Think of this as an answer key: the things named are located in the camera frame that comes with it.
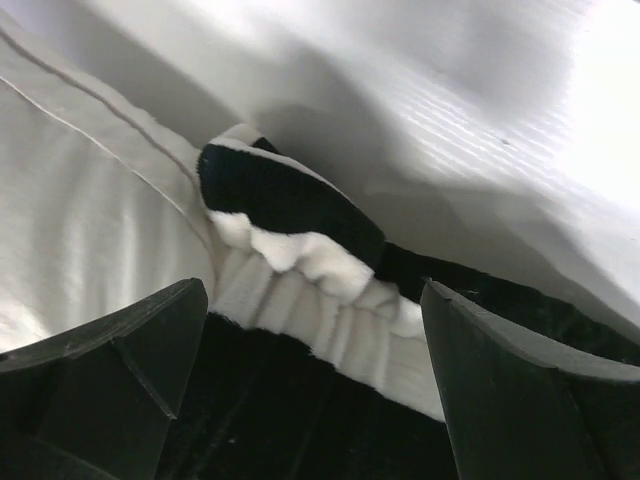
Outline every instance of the ribbed white fabric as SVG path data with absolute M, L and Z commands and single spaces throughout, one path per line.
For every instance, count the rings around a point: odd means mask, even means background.
M 266 232 L 243 214 L 210 216 L 220 237 L 231 244 L 211 298 L 212 311 L 245 329 L 297 338 L 344 375 L 444 419 L 416 303 L 394 285 L 373 278 L 368 267 L 367 272 L 352 268 L 359 261 L 328 237 Z M 327 250 L 305 248 L 319 243 L 331 251 L 331 261 L 324 261 Z M 281 248 L 292 244 L 296 246 Z M 278 252 L 287 256 L 286 262 L 274 260 Z

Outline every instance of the fluffy white material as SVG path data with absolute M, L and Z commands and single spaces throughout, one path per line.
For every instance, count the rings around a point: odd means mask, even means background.
M 209 218 L 227 245 L 260 252 L 276 272 L 295 267 L 342 304 L 358 298 L 373 276 L 370 267 L 321 233 L 268 232 L 252 225 L 244 213 L 211 211 Z

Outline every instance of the black and white fabric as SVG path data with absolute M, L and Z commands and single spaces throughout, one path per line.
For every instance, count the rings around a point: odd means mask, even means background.
M 563 343 L 640 361 L 635 345 L 566 303 L 386 242 L 337 187 L 247 125 L 202 150 L 198 175 L 225 250 L 210 310 L 294 337 L 340 373 L 432 418 L 444 416 L 418 305 L 427 278 Z

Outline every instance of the black velvet fabric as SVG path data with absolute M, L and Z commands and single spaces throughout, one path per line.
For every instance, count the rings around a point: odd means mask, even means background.
M 396 283 L 400 293 L 415 302 L 420 301 L 426 281 L 433 279 L 529 330 L 587 353 L 640 366 L 638 345 L 574 306 L 533 288 L 391 244 L 387 244 L 376 277 Z
M 210 314 L 158 480 L 456 479 L 444 424 Z

